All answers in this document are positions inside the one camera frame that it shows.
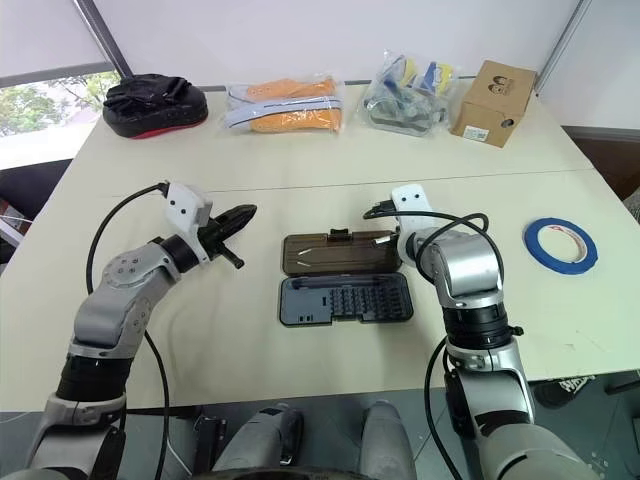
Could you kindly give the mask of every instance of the brown box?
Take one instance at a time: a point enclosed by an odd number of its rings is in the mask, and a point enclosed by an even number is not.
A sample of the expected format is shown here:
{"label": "brown box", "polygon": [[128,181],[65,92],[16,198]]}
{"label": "brown box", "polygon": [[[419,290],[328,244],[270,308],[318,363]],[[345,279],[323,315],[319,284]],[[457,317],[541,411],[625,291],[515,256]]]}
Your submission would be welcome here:
{"label": "brown box", "polygon": [[536,72],[485,60],[451,133],[502,147],[524,116]]}

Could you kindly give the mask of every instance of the white wall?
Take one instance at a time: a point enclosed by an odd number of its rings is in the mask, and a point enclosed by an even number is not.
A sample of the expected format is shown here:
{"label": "white wall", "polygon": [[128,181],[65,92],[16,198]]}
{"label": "white wall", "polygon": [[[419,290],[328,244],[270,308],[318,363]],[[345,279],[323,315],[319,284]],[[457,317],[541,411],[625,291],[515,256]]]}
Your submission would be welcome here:
{"label": "white wall", "polygon": [[104,61],[72,0],[0,0],[0,77]]}
{"label": "white wall", "polygon": [[640,1],[593,0],[539,93],[562,125],[640,129]]}
{"label": "white wall", "polygon": [[136,73],[196,85],[335,72],[370,79],[385,49],[475,74],[540,69],[576,0],[95,0]]}

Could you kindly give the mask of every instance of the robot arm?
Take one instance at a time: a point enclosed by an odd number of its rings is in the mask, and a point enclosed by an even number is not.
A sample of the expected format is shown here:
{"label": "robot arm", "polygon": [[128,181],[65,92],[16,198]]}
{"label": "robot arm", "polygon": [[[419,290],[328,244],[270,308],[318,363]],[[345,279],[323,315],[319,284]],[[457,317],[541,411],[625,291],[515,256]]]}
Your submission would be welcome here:
{"label": "robot arm", "polygon": [[28,458],[30,469],[74,480],[116,478],[125,434],[112,423],[126,405],[125,383],[153,308],[196,265],[219,255],[236,268],[244,265],[223,242],[251,220],[256,207],[241,205],[213,219],[210,210],[211,202],[193,188],[171,184],[167,217],[179,233],[107,264],[76,315],[58,389],[47,401]]}
{"label": "robot arm", "polygon": [[451,421],[459,435],[475,440],[485,480],[597,478],[558,437],[534,424],[514,338],[523,332],[508,324],[497,247],[479,233],[436,233],[433,218],[407,215],[419,211],[431,211],[424,191],[406,185],[365,218],[396,215],[400,257],[436,288],[454,366],[445,374]]}

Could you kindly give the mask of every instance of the white table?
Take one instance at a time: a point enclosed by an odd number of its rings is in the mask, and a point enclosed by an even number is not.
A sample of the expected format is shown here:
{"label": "white table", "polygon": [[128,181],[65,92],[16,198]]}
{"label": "white table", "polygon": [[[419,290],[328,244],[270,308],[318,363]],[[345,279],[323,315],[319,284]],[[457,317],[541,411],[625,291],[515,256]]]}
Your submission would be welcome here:
{"label": "white table", "polygon": [[[228,242],[246,261],[242,270],[216,261],[189,272],[154,311],[150,332],[165,358],[174,405],[421,387],[444,328],[433,287],[414,270],[401,270],[416,312],[405,324],[292,329],[277,320],[282,239],[332,227],[392,227],[391,219],[364,221],[362,213],[409,181],[423,185],[436,210],[490,217],[506,266],[505,305],[511,323],[526,332],[519,343],[529,379],[640,366],[634,283],[640,229],[535,98],[503,150],[446,132],[430,141],[350,125],[339,138],[251,135],[225,139],[223,146],[209,138],[214,133],[206,123],[127,141],[96,127],[0,277],[1,410],[42,408],[85,297],[84,263],[95,229],[121,196],[165,177],[202,186],[216,212],[240,203],[259,208]],[[303,148],[307,143],[322,143],[332,168],[319,169],[312,160],[322,152]],[[381,155],[393,151],[390,145],[402,155]],[[348,165],[335,171],[340,163]],[[243,170],[253,172],[244,184]],[[168,235],[162,209],[156,195],[123,210],[103,237],[96,270],[117,253]],[[600,256],[592,270],[562,276],[528,254],[522,231],[546,216],[591,234]],[[441,378],[436,371],[434,383]],[[132,407],[161,404],[156,365],[144,345],[127,389]]]}

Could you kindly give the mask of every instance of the plastic bag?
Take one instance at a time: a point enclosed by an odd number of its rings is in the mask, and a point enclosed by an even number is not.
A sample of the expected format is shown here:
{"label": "plastic bag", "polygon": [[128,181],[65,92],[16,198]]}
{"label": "plastic bag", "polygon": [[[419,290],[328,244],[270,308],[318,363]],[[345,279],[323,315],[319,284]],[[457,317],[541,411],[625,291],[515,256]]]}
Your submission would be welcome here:
{"label": "plastic bag", "polygon": [[440,62],[423,62],[385,52],[385,62],[371,82],[360,110],[374,128],[423,136],[448,127],[455,69]]}
{"label": "plastic bag", "polygon": [[261,133],[342,127],[344,84],[330,75],[227,86],[226,128]]}

